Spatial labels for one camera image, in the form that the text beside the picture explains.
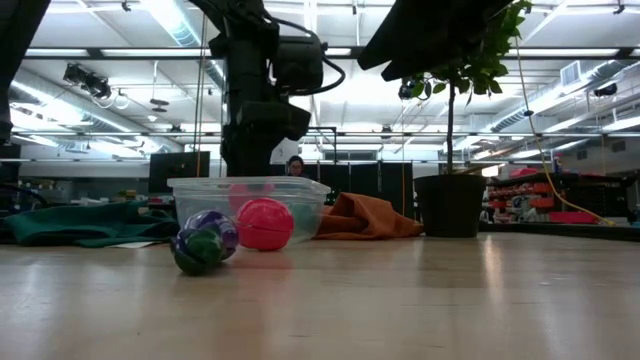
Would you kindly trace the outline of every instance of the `pink ball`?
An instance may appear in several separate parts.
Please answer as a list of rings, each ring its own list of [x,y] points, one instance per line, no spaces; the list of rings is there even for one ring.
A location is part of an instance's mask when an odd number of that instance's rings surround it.
[[[283,203],[261,198],[250,200],[238,211],[240,244],[260,251],[280,250],[293,234],[293,215]]]
[[[229,188],[229,206],[231,206],[232,212],[240,210],[242,205],[248,201],[260,199],[271,194],[275,189],[273,184],[264,184],[263,186],[256,185],[247,186],[246,184],[233,184]]]

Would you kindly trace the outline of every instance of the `person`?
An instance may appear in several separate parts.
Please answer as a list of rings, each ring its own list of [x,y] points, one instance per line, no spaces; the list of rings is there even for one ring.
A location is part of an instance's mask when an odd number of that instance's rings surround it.
[[[289,161],[287,161],[289,176],[299,176],[308,178],[302,171],[304,170],[304,161],[298,155],[293,155]]]

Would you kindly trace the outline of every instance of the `wooden table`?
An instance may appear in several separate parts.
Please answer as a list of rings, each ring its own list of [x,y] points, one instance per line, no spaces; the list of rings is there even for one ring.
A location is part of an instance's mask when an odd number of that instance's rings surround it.
[[[310,242],[182,276],[169,249],[0,247],[0,359],[637,359],[640,245]]]

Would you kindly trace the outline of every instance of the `computer monitor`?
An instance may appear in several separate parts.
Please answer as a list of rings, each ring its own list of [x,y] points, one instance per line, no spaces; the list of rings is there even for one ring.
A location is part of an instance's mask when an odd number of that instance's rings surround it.
[[[167,180],[173,178],[209,177],[209,152],[151,155],[149,195],[170,194]]]

